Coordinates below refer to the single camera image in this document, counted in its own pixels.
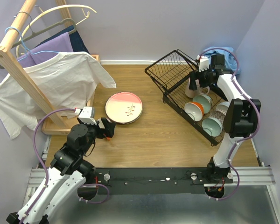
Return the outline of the pink mug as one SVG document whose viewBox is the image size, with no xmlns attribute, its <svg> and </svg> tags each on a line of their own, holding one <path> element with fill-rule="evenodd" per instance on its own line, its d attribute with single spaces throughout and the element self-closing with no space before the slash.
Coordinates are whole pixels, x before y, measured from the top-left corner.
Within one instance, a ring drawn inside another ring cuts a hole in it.
<svg viewBox="0 0 280 224">
<path fill-rule="evenodd" d="M 196 95 L 199 94 L 208 94 L 210 92 L 210 88 L 208 86 L 203 88 L 200 87 L 199 80 L 196 80 L 196 87 L 197 87 L 196 90 L 190 89 L 189 85 L 190 85 L 190 78 L 188 79 L 187 85 L 184 90 L 185 95 L 189 98 L 194 98 Z"/>
</svg>

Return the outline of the green beige bowl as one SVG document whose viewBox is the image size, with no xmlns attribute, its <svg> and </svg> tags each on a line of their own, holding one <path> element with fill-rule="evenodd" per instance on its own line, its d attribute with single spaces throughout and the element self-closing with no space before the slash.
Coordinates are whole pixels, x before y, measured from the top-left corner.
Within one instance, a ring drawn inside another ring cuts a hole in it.
<svg viewBox="0 0 280 224">
<path fill-rule="evenodd" d="M 208 95 L 200 94 L 193 98 L 193 102 L 200 103 L 203 107 L 204 114 L 207 114 L 211 109 L 211 98 Z"/>
</svg>

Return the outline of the white orange bowl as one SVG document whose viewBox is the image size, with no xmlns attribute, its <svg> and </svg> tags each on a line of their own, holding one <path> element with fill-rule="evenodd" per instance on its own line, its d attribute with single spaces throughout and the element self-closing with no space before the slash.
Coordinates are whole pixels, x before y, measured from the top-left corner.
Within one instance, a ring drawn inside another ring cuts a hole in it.
<svg viewBox="0 0 280 224">
<path fill-rule="evenodd" d="M 188 102 L 184 106 L 184 111 L 194 120 L 200 121 L 204 115 L 203 106 L 197 102 Z"/>
</svg>

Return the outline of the pink white plate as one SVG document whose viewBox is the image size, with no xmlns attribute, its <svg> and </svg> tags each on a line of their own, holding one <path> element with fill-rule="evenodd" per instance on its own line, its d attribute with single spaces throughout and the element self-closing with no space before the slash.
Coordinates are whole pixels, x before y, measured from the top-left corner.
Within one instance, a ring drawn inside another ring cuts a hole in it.
<svg viewBox="0 0 280 224">
<path fill-rule="evenodd" d="M 130 92 L 119 92 L 110 96 L 105 104 L 107 117 L 119 124 L 137 120 L 143 111 L 141 99 Z"/>
</svg>

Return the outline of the plain white bowl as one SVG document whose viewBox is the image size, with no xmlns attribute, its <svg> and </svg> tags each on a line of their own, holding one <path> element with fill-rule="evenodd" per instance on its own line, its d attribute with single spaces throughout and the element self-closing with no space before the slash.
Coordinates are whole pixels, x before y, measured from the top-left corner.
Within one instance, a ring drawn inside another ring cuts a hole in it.
<svg viewBox="0 0 280 224">
<path fill-rule="evenodd" d="M 221 102 L 216 106 L 216 110 L 223 114 L 226 114 L 228 111 L 229 105 L 230 105 L 230 103 L 228 101 Z"/>
</svg>

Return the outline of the blue white floral plate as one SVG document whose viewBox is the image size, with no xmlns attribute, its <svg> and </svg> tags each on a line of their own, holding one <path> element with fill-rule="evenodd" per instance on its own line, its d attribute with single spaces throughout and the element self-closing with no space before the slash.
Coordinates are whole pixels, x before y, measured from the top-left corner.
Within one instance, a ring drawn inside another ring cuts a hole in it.
<svg viewBox="0 0 280 224">
<path fill-rule="evenodd" d="M 140 103 L 131 103 L 130 105 L 125 105 L 123 112 L 119 114 L 116 122 L 119 124 L 131 124 L 138 121 L 143 112 L 143 105 Z"/>
</svg>

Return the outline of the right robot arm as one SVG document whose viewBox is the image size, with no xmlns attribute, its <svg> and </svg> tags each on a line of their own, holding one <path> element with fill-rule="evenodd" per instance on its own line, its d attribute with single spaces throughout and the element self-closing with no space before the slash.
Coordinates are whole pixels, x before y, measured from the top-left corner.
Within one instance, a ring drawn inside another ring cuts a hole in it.
<svg viewBox="0 0 280 224">
<path fill-rule="evenodd" d="M 232 159 L 241 143 L 258 131 L 261 103 L 238 84 L 223 54 L 191 59 L 174 50 L 145 69 L 168 104 L 212 145 L 219 146 L 193 183 L 230 183 Z"/>
</svg>

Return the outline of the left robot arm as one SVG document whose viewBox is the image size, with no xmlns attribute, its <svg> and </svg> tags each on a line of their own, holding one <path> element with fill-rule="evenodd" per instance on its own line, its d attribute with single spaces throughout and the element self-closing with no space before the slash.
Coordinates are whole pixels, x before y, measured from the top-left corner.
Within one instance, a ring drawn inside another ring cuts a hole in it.
<svg viewBox="0 0 280 224">
<path fill-rule="evenodd" d="M 9 214 L 6 221 L 9 224 L 48 224 L 58 206 L 80 186 L 98 187 L 95 168 L 84 156 L 96 139 L 113 137 L 115 126 L 115 122 L 107 118 L 74 125 L 63 147 L 55 153 L 50 168 L 45 169 L 45 178 L 36 192 L 21 210 Z"/>
</svg>

